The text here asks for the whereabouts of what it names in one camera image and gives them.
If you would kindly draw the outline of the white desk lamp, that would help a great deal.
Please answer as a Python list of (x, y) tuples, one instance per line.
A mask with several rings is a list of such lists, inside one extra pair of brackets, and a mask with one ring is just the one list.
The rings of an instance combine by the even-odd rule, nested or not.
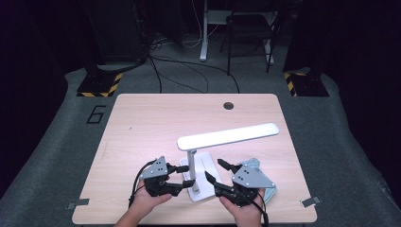
[(186, 180), (195, 180), (195, 184), (188, 189), (190, 200), (193, 202), (203, 201), (215, 195), (214, 186), (207, 181), (205, 173), (211, 174), (218, 183), (221, 182), (211, 154), (209, 152), (197, 153), (199, 149), (273, 136), (277, 135), (279, 131), (275, 124), (267, 123), (180, 137), (177, 140), (178, 149), (187, 153), (187, 157), (182, 158), (180, 163), (182, 166), (189, 166), (189, 172), (184, 173), (183, 177)]

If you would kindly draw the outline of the person's right hand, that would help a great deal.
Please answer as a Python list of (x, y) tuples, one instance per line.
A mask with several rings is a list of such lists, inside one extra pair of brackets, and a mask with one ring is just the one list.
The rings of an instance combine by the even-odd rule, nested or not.
[(265, 190), (258, 190), (258, 196), (253, 200), (255, 204), (246, 205), (243, 207), (236, 206), (225, 197), (220, 197), (219, 201), (226, 210), (234, 217), (237, 227), (262, 227), (262, 212), (263, 197)]

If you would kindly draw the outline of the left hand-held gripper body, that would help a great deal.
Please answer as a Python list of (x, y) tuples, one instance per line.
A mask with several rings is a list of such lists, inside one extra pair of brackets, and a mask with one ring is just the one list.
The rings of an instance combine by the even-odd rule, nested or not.
[(151, 161), (139, 174), (139, 178), (144, 181), (145, 188), (152, 197), (171, 194), (177, 197), (182, 189), (178, 188), (178, 183), (169, 183), (165, 156)]

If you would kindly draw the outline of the dark curtain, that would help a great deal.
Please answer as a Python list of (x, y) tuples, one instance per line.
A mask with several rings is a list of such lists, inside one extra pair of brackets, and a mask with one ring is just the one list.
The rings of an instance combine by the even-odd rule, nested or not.
[(0, 197), (38, 146), (83, 67), (79, 0), (0, 0)]
[(303, 0), (284, 70), (337, 83), (351, 133), (401, 206), (401, 0)]

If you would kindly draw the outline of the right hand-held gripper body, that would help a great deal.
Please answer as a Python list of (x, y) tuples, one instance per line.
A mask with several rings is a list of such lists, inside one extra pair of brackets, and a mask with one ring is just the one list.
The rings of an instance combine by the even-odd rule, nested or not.
[(262, 183), (262, 178), (257, 176), (252, 168), (243, 166), (242, 164), (234, 165), (236, 168), (232, 177), (232, 186), (218, 183), (219, 187), (215, 187), (215, 195), (217, 197), (225, 197), (237, 206), (249, 205), (258, 196), (258, 190), (268, 186)]

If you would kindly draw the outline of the black chair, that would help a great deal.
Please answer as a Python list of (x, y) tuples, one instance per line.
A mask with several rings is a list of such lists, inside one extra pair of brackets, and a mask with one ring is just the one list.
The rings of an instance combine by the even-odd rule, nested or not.
[(282, 19), (276, 16), (271, 23), (262, 14), (235, 14), (232, 13), (226, 18), (226, 33), (219, 51), (228, 44), (227, 49), (227, 74), (231, 74), (232, 57), (243, 57), (243, 54), (233, 53), (234, 43), (255, 42), (256, 47), (264, 45), (265, 57), (267, 58), (266, 72), (270, 71), (272, 53), (278, 33), (281, 28)]

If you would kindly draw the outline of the blue striped cloth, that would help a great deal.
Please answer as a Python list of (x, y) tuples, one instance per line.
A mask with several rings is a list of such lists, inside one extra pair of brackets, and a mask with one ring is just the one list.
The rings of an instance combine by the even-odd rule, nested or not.
[(262, 178), (262, 183), (268, 184), (268, 186), (265, 187), (265, 195), (263, 197), (264, 203), (267, 203), (273, 197), (273, 195), (277, 190), (276, 184), (272, 182), (270, 178), (263, 173), (263, 171), (260, 169), (260, 161), (257, 160), (256, 158), (243, 161), (241, 162), (241, 164), (248, 168), (252, 168), (256, 172), (257, 176)]

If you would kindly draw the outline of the dark cabinet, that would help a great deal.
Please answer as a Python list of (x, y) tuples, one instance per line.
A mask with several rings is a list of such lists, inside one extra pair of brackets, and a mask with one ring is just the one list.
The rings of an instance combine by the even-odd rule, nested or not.
[(142, 64), (147, 51), (132, 0), (82, 0), (105, 63)]

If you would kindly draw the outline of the person's left hand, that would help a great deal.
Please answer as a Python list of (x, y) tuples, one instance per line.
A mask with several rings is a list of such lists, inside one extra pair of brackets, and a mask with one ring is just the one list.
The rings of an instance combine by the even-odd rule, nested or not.
[(152, 197), (145, 188), (145, 183), (141, 180), (134, 192), (134, 200), (130, 206), (130, 212), (135, 218), (143, 218), (148, 215), (156, 206), (172, 199), (171, 194), (164, 194)]

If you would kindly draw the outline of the grey tape strip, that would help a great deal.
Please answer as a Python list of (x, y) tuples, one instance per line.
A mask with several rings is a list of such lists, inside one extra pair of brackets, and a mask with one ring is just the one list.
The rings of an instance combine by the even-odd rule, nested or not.
[(73, 210), (77, 206), (82, 206), (82, 205), (88, 205), (89, 204), (89, 199), (78, 199), (75, 201), (70, 201), (66, 205), (67, 210)]
[(309, 199), (303, 200), (301, 201), (301, 205), (303, 207), (308, 207), (308, 206), (315, 206), (317, 204), (319, 204), (322, 200), (319, 197), (311, 197)]

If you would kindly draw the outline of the white desk frame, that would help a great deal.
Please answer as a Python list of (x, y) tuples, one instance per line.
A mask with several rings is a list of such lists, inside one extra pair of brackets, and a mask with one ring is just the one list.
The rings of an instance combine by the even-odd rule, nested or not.
[[(226, 17), (230, 14), (229, 10), (225, 9), (209, 9), (208, 3), (209, 0), (202, 0), (203, 1), (203, 10), (202, 10), (202, 22), (201, 25), (201, 48), (200, 48), (200, 61), (205, 62), (207, 60), (207, 52), (208, 52), (208, 42), (209, 42), (209, 35), (212, 34), (212, 31), (208, 31), (209, 25), (217, 25), (223, 26), (226, 25)], [(272, 25), (273, 20), (278, 15), (278, 12), (260, 12), (259, 14), (263, 15), (269, 25)], [(264, 49), (265, 52), (268, 53), (270, 51), (270, 41), (264, 41)]]

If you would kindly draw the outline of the black stand base yellow stripes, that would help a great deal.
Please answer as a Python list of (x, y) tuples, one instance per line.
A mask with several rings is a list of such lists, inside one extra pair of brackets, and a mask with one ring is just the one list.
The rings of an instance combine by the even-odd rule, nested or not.
[(122, 78), (120, 70), (103, 70), (96, 65), (86, 67), (85, 71), (86, 76), (77, 89), (77, 96), (112, 96)]
[(292, 96), (329, 97), (320, 79), (312, 79), (304, 73), (290, 72), (285, 72), (284, 77)]

